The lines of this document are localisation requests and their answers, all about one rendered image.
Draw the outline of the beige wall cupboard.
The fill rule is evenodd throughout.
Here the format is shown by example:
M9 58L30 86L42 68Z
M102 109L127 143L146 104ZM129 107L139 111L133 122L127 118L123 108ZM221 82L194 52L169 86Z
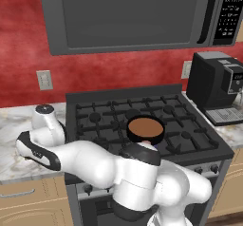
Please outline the beige wall cupboard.
M236 37L236 42L243 42L243 20L241 22L237 37Z

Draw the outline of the black coffee machine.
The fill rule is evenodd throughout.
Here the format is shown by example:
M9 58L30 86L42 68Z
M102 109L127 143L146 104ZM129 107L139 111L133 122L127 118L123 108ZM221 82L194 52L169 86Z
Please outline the black coffee machine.
M243 123L233 107L242 90L243 63L220 51L194 53L186 95L214 126Z

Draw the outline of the black gas hob stove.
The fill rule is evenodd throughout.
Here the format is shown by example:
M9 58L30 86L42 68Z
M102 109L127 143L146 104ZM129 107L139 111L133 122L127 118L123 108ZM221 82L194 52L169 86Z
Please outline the black gas hob stove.
M205 226L215 197L234 156L197 110L181 94L181 85L147 86L66 96L65 128L69 142L93 141L119 155L130 140L127 121L137 115L151 115L165 125L165 136L156 148L169 160L195 172L213 187L211 198L203 204L186 207L185 216L193 226ZM211 171L213 164L218 172Z

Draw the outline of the beige drawer front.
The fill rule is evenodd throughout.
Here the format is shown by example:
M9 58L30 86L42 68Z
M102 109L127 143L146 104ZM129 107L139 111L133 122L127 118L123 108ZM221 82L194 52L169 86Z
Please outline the beige drawer front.
M31 189L35 189L31 195L18 198L0 198L0 209L67 197L63 176L0 185L0 194L14 194Z

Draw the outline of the grey wall socket plate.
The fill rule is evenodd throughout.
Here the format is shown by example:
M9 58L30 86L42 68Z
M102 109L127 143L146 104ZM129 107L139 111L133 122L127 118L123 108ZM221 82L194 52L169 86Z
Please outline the grey wall socket plate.
M192 66L191 61L185 61L183 63L182 72L181 72L181 78L182 79L188 79L189 78L191 66Z
M51 73L49 70L37 70L36 75L41 90L51 90L53 88Z

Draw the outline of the grey microwave oven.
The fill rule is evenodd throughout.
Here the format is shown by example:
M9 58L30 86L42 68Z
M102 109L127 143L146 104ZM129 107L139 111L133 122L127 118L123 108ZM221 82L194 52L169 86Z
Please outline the grey microwave oven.
M232 46L243 19L243 0L215 0L198 44L208 0L41 2L52 55Z

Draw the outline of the beige cupboard door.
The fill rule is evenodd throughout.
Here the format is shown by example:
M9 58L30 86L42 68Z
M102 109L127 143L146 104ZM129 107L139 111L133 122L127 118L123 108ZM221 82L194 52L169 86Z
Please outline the beige cupboard door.
M74 226L67 198L0 210L0 226Z
M234 151L232 163L216 196L209 218L243 211L243 148Z

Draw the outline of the black saucepan with hot chocolate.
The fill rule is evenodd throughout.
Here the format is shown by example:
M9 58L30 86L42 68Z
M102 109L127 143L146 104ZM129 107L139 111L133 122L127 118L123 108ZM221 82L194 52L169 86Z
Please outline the black saucepan with hot chocolate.
M162 142L165 135L163 122L150 115L137 115L126 125L126 135L132 142L149 141L155 146Z

